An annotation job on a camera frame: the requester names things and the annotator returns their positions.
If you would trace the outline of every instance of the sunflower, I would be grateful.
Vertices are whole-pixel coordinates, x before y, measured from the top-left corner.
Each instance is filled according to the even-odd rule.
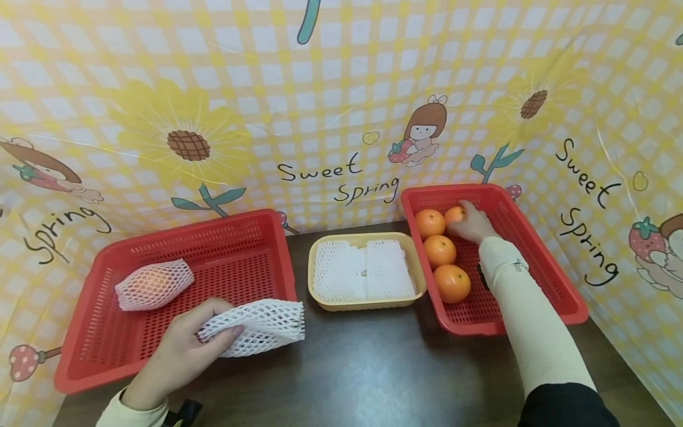
[[[206,91],[181,90],[163,79],[156,89],[141,81],[111,93],[111,117],[123,126],[118,142],[139,152],[139,162],[162,182],[233,184],[250,173],[251,134],[228,107],[209,110]]]
[[[496,113],[486,122],[487,137],[515,145],[561,122],[565,108],[579,101],[587,78],[586,68],[576,67],[578,60],[571,50],[530,59],[523,74],[507,83],[507,93],[493,101]]]

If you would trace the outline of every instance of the sleeve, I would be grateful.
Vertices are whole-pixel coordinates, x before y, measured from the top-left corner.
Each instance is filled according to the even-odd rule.
[[[168,402],[151,411],[135,411],[121,403],[124,390],[116,393],[106,407],[96,427],[161,427],[169,411]]]
[[[600,395],[583,384],[545,384],[527,397],[519,427],[618,427]]]
[[[543,384],[578,383],[595,390],[574,339],[510,242],[488,237],[479,246],[488,286],[498,301],[525,395]]]

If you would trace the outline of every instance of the beige sleeve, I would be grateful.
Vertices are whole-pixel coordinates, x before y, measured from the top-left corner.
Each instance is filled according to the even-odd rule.
[[[479,257],[501,308],[525,395],[552,383],[579,383],[595,390],[574,339],[519,250],[502,238],[488,237],[479,246]]]
[[[151,411],[136,411],[121,403],[121,393],[124,390],[111,399],[96,427],[161,427],[164,424],[169,411],[168,402]]]

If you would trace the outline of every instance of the black object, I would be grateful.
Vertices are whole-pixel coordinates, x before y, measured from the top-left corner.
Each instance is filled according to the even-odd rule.
[[[185,399],[177,413],[169,411],[166,414],[163,427],[176,427],[178,422],[180,427],[191,427],[197,421],[202,408],[204,405],[201,403]]]
[[[518,427],[618,427],[600,395],[578,383],[543,384],[524,404]]]
[[[479,278],[482,279],[482,283],[484,284],[484,287],[486,288],[486,290],[491,291],[491,289],[488,288],[488,284],[486,283],[486,278],[484,277],[484,272],[482,271],[482,264],[481,263],[477,264],[477,271],[479,271]]]

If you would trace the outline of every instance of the orange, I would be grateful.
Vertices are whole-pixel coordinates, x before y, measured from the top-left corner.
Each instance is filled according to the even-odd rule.
[[[441,212],[434,209],[421,210],[415,215],[417,229],[420,237],[425,240],[430,236],[437,236],[446,231],[446,219]]]
[[[434,270],[434,281],[444,303],[459,303],[469,295],[472,287],[465,270],[455,265],[442,265]]]
[[[465,218],[465,209],[462,206],[456,206],[455,208],[450,208],[446,211],[446,224],[455,221],[460,222]]]
[[[445,236],[431,236],[424,241],[429,265],[436,268],[444,264],[453,264],[456,260],[456,246]]]

